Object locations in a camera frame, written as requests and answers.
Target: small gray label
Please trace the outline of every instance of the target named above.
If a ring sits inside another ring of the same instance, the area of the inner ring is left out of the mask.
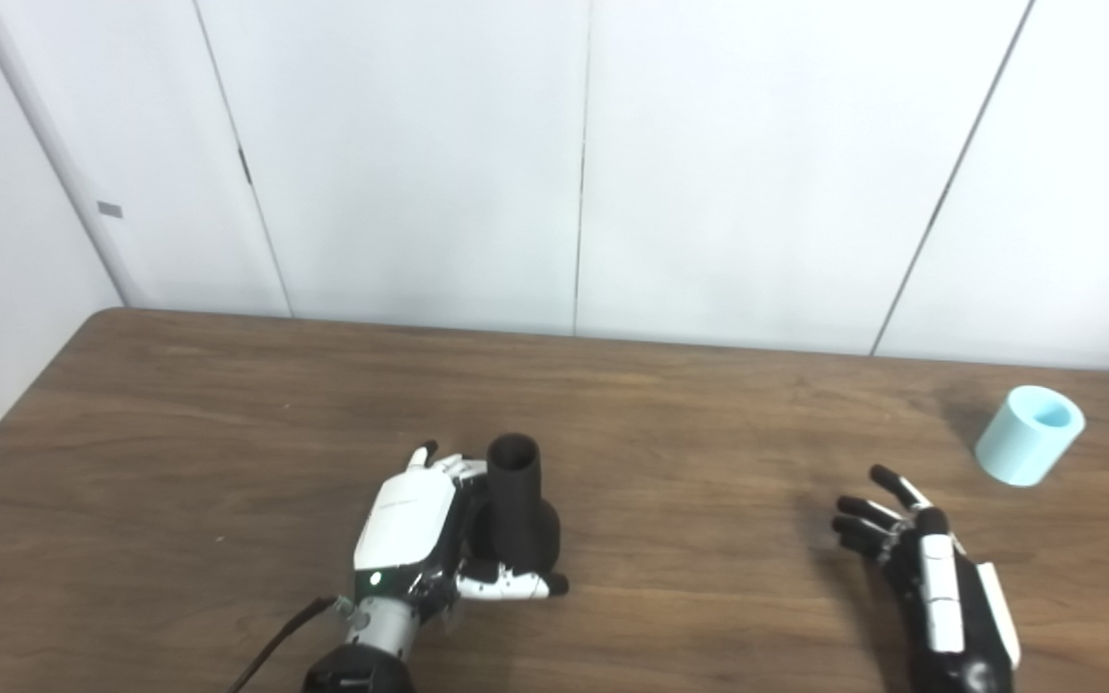
[[[101,212],[102,215],[119,216],[119,218],[122,218],[122,207],[111,205],[109,202],[96,201],[96,211]]]

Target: robot finger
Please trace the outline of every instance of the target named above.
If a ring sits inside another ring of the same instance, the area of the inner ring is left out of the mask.
[[[909,512],[916,513],[918,510],[932,507],[932,501],[927,500],[927,496],[923,496],[923,492],[918,491],[915,485],[909,483],[902,475],[889,470],[884,465],[872,467],[872,481],[896,496],[897,500],[901,500],[901,503]]]
[[[456,589],[465,600],[545,600],[568,592],[568,580],[558,572],[513,574],[502,563],[466,561],[456,577]]]
[[[853,516],[833,518],[833,531],[841,536],[843,548],[863,553],[872,561],[877,560],[881,553],[884,553],[885,544],[892,537],[874,523]]]
[[[431,459],[435,457],[435,451],[439,448],[439,442],[434,440],[427,440],[419,445],[417,450],[413,451],[413,456],[409,456],[410,468],[426,468],[430,466]]]
[[[836,509],[846,516],[863,518],[885,531],[896,529],[903,519],[894,510],[884,508],[872,500],[855,499],[854,496],[842,496],[841,499],[836,500]]]
[[[927,646],[934,653],[960,653],[965,650],[965,622],[956,573],[956,548],[944,510],[922,510],[915,518],[915,532],[922,569],[922,601],[927,610]]]

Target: light blue cylinder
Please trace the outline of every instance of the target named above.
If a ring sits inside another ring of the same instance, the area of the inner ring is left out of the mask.
[[[1013,486],[1034,486],[1086,428],[1081,408],[1059,391],[1021,385],[1009,391],[974,456],[990,477]]]

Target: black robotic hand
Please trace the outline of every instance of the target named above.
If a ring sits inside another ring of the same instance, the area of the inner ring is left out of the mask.
[[[833,519],[841,544],[879,567],[897,597],[915,693],[1011,693],[1020,644],[991,563],[975,563],[944,510],[902,475],[876,465],[872,481],[910,517],[843,496]]]

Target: robot fingertip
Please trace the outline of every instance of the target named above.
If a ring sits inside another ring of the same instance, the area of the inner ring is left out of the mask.
[[[562,597],[572,588],[571,583],[568,583],[567,575],[558,572],[542,574],[542,582],[551,591],[550,597]]]

